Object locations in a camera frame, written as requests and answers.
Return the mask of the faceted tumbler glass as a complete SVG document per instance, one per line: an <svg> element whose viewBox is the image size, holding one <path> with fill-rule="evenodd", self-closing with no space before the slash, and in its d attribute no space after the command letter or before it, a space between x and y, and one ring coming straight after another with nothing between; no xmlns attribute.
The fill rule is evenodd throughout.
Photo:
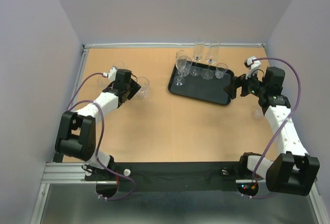
<svg viewBox="0 0 330 224"><path fill-rule="evenodd" d="M185 68L182 73L183 77L186 77L187 75L189 75L191 67L192 67L192 60L190 57L187 57L186 65L185 65Z"/></svg>

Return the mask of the etched stemmed glass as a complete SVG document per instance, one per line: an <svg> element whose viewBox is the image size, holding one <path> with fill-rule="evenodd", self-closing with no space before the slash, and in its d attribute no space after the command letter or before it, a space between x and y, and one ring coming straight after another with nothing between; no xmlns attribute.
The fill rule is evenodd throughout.
<svg viewBox="0 0 330 224"><path fill-rule="evenodd" d="M194 61L194 66L190 70L190 75L191 76L198 76L200 74L200 69L197 68L197 63L202 59L203 57L203 52L204 52L204 47L205 47L205 42L203 39L198 39L195 42L194 46L194 52L193 52L193 61Z"/></svg>

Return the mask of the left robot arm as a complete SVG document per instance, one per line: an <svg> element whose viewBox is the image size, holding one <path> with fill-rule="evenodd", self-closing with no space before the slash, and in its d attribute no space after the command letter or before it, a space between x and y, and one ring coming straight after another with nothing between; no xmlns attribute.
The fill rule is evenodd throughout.
<svg viewBox="0 0 330 224"><path fill-rule="evenodd" d="M102 123L100 138L103 138L105 115L132 99L141 88L132 76L130 70L112 67L109 72L103 73L110 84L95 100L85 101L87 105L75 111L72 110L74 106L70 106L61 116L55 151L97 168L97 174L104 180L120 175L114 171L113 157L100 151L101 142L96 141L96 124Z"/></svg>

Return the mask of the large faceted tumbler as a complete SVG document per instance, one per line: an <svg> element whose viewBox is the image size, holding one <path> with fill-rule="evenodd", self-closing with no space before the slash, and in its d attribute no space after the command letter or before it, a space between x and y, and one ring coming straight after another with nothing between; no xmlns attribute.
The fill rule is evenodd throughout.
<svg viewBox="0 0 330 224"><path fill-rule="evenodd" d="M142 99L147 98L150 92L150 81L146 77L138 77L137 83L141 86L141 88L137 92L137 96Z"/></svg>

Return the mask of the tall champagne flute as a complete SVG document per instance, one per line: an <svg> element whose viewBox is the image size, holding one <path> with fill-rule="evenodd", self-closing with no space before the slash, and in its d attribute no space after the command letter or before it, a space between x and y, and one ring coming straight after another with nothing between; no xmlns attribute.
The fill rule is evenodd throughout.
<svg viewBox="0 0 330 224"><path fill-rule="evenodd" d="M220 49L220 42L218 40L212 40L210 42L207 54L206 54L206 61L208 63L208 67L201 72L201 77L203 79L209 80L213 77L213 72L210 70L210 66L217 62L218 55Z"/></svg>

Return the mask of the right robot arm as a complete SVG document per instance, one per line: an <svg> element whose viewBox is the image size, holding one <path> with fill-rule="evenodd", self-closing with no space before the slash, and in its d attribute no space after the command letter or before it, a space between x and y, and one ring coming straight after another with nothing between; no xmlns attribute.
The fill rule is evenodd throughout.
<svg viewBox="0 0 330 224"><path fill-rule="evenodd" d="M282 95L285 71L268 67L261 80L257 72L259 66L249 66L247 74L235 76L224 88L231 99L241 88L241 96L252 94L258 97L258 104L272 131L267 149L276 143L278 156L274 161L265 154L244 153L237 165L240 176L255 180L264 179L267 189L274 193L307 196L317 177L320 162L309 155L302 145L292 121L293 110L288 98Z"/></svg>

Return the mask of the clear wine glass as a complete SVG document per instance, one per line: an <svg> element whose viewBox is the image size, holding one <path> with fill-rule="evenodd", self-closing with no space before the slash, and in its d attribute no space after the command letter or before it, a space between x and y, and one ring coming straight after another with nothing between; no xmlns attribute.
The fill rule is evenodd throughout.
<svg viewBox="0 0 330 224"><path fill-rule="evenodd" d="M175 62L175 66L178 71L178 76L175 77L175 79L174 79L175 85L177 85L177 86L181 86L184 84L182 72L186 66L186 62L187 62L187 53L184 50L179 50L176 53L176 62Z"/></svg>

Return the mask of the wide clear cup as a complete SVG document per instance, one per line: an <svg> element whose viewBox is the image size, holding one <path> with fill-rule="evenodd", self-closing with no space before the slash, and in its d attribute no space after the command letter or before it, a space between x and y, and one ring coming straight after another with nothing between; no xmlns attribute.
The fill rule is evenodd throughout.
<svg viewBox="0 0 330 224"><path fill-rule="evenodd" d="M108 86L109 82L108 82L108 78L103 77L103 76L99 76L97 78L97 84L98 86L100 86L101 88L105 88Z"/></svg>

